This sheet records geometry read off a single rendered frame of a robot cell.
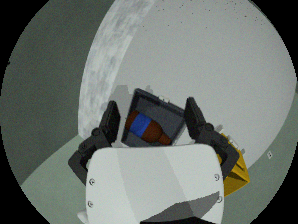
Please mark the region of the yellow crate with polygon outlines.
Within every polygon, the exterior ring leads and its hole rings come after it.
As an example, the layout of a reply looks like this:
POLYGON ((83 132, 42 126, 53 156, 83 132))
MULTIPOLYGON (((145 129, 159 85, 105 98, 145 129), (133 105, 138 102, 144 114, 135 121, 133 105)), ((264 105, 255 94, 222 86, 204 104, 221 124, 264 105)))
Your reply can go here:
MULTIPOLYGON (((229 142, 229 140, 228 140, 228 143, 231 144, 229 142)), ((235 166, 233 167, 232 171, 229 173, 229 175, 223 181, 224 182, 224 197, 237 191, 238 189, 242 188, 243 186, 245 186, 246 184, 248 184, 250 182, 250 178, 248 175, 248 171, 247 171, 246 164, 244 162, 242 153, 240 150, 237 150, 237 151, 239 152, 240 157, 239 157, 237 163, 235 164, 235 166)))

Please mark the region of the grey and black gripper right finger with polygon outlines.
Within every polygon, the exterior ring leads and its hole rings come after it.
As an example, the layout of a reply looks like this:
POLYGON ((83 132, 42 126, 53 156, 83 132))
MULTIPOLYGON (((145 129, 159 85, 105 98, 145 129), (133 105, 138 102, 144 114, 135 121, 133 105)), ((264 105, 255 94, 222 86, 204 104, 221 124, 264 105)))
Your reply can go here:
POLYGON ((222 159, 220 167, 224 181, 237 163, 240 155, 238 151, 228 143, 226 137, 215 131, 211 123, 206 123, 202 111, 199 109, 194 98, 188 97, 184 110, 184 118, 189 136, 191 139, 195 140, 195 143, 210 145, 213 147, 216 154, 220 155, 222 159))

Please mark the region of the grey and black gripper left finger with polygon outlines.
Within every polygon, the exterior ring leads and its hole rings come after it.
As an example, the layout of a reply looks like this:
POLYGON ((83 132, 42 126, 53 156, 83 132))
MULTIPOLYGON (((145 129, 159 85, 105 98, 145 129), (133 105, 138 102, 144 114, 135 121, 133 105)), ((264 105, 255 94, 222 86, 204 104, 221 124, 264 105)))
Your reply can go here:
POLYGON ((121 116, 116 101, 109 101, 103 116, 99 127, 92 130, 91 136, 80 143, 78 151, 76 150, 68 160, 68 165, 85 186, 88 160, 96 150, 112 147, 111 144, 117 140, 121 116))

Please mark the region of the brown bottle with blue label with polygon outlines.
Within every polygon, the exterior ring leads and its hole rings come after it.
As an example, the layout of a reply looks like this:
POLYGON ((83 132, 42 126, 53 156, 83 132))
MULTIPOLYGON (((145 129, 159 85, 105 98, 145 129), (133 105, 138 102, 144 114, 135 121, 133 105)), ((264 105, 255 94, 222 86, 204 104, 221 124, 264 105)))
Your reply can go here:
POLYGON ((171 141, 169 136, 163 133, 159 123, 135 110, 125 122, 125 129, 135 134, 148 143, 159 142, 168 145, 171 141))

